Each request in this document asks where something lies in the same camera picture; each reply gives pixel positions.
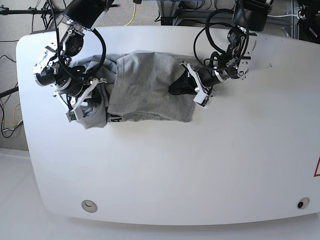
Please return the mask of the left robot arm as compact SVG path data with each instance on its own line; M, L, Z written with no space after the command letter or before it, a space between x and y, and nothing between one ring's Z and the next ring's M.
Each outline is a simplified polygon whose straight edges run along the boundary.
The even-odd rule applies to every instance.
M209 58L198 60L201 67L195 69L196 77L185 69L181 77L169 86L168 92L172 95L196 95L203 91L210 97L215 85L228 79L244 79L256 46L257 33L264 30L272 4L271 0L238 0L233 10L223 8L210 13L205 20L203 32L214 51ZM210 32L210 27L214 26L211 20L219 13L233 15L233 25L223 23L223 26L229 28L226 50L218 47Z

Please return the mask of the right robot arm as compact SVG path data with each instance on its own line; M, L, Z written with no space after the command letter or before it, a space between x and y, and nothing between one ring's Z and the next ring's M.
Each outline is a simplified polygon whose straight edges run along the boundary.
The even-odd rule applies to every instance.
M91 85L91 79L102 68L107 47L96 25L110 9L111 0L73 0L64 10L65 22L55 23L55 38L44 48L32 74L38 85L51 85L67 109L73 109L72 98L79 98ZM87 70L84 66L71 66L71 61L83 48L84 31L92 32L101 42L102 55L98 64Z

